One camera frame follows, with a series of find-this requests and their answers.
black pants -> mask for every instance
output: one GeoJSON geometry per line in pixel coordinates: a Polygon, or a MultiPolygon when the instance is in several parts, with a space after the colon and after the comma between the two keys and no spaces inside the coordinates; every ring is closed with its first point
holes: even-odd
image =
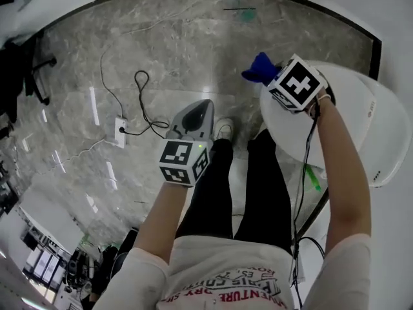
{"type": "Polygon", "coordinates": [[[215,141],[212,162],[195,187],[176,238],[185,235],[233,238],[275,245],[291,253],[291,202],[275,151],[276,144],[268,130],[248,142],[245,213],[233,236],[228,182],[232,144],[225,139],[215,141]]]}

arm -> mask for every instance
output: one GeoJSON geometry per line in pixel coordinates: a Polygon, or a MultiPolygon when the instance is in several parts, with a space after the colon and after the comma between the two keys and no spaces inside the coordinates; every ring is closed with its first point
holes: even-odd
{"type": "Polygon", "coordinates": [[[371,235],[370,191],[350,134],[337,108],[328,99],[320,101],[317,126],[330,195],[328,253],[341,240],[353,234],[371,235]]]}
{"type": "Polygon", "coordinates": [[[154,206],[139,230],[134,247],[158,256],[169,264],[187,192],[186,187],[163,184],[154,206]]]}

marble floor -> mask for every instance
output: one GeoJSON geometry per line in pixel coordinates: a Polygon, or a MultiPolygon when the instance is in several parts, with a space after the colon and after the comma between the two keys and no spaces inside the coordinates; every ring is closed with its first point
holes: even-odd
{"type": "MultiPolygon", "coordinates": [[[[55,55],[57,65],[44,68],[37,82],[51,104],[45,107],[36,98],[20,96],[15,132],[0,141],[23,197],[30,191],[60,203],[94,243],[118,242],[131,226],[138,226],[161,184],[154,133],[128,136],[124,149],[110,144],[121,110],[104,88],[102,75],[123,106],[130,132],[146,127],[134,83],[137,70],[150,74],[143,101],[151,118],[171,121],[179,110],[204,98],[214,101],[216,120],[234,118],[238,132],[230,184],[234,220],[239,221],[245,205],[247,141],[262,122],[259,87],[245,81],[241,71],[257,53],[266,52],[275,63],[297,53],[368,73],[368,37],[288,0],[201,0],[153,26],[192,1],[110,0],[48,28],[39,54],[55,55]],[[83,152],[100,140],[105,141],[83,152]]],[[[277,155],[293,206],[301,165],[279,149],[277,155]]],[[[327,183],[319,180],[324,191],[327,183]]],[[[306,185],[299,226],[321,195],[306,185]]]]}

person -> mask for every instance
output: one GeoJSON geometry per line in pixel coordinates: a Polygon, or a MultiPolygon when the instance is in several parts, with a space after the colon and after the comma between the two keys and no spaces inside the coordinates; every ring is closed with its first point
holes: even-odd
{"type": "MultiPolygon", "coordinates": [[[[304,309],[367,309],[370,193],[339,112],[319,100],[318,133],[327,170],[326,257],[304,309]]],[[[233,124],[217,123],[214,155],[196,185],[165,183],[122,269],[96,304],[105,309],[294,309],[290,198],[267,130],[248,142],[245,215],[233,236],[228,172],[233,124]]]]}

green object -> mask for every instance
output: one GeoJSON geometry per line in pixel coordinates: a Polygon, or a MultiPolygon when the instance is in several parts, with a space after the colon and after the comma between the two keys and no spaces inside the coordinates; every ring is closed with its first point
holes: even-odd
{"type": "Polygon", "coordinates": [[[321,186],[318,182],[318,179],[316,175],[314,174],[314,171],[312,170],[312,167],[310,165],[307,165],[305,172],[308,174],[308,177],[310,177],[311,183],[313,184],[314,188],[321,192],[321,186]]]}

